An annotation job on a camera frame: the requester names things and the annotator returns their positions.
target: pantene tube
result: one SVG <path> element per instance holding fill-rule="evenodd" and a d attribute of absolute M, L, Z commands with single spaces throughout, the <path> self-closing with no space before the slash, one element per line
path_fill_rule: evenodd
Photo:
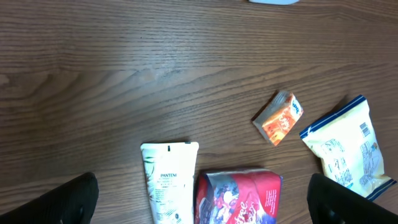
<path fill-rule="evenodd" d="M 193 176 L 199 144 L 141 145 L 155 224 L 193 223 Z"/>

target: wooden table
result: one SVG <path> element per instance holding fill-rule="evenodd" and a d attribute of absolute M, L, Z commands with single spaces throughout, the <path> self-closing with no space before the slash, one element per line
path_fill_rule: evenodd
<path fill-rule="evenodd" d="M 310 223 L 319 160 L 299 132 L 368 98 L 398 178 L 398 2 L 2 1 L 0 213 L 93 171 L 92 223 L 151 223 L 139 146 L 198 141 L 197 171 L 284 176 L 279 223 Z M 276 90 L 304 115 L 278 147 L 251 124 Z M 398 186 L 377 203 L 398 213 Z"/>

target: nutrition label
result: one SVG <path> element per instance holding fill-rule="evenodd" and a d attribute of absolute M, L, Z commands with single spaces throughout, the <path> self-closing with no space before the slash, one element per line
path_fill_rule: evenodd
<path fill-rule="evenodd" d="M 346 169 L 339 174 L 335 174 L 335 178 L 336 181 L 343 186 L 347 186 L 351 181 L 353 181 L 353 176 L 349 172 L 349 169 Z"/>
<path fill-rule="evenodd" d="M 370 180 L 373 179 L 373 173 L 379 165 L 379 151 L 375 146 L 371 146 L 368 141 L 361 145 L 361 152 L 363 158 L 363 173 L 359 183 L 365 186 Z"/>

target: yellow snack bag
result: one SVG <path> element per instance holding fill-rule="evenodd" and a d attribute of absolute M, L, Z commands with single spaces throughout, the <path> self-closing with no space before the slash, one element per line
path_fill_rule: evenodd
<path fill-rule="evenodd" d="M 369 200 L 396 183 L 384 175 L 368 101 L 362 95 L 305 128 L 300 137 L 321 159 L 325 176 Z"/>

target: orange box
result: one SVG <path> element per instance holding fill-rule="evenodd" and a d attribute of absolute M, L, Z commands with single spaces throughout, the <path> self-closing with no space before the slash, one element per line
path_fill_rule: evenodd
<path fill-rule="evenodd" d="M 253 124 L 265 139 L 277 146 L 303 112 L 303 108 L 293 93 L 280 91 L 253 121 Z"/>

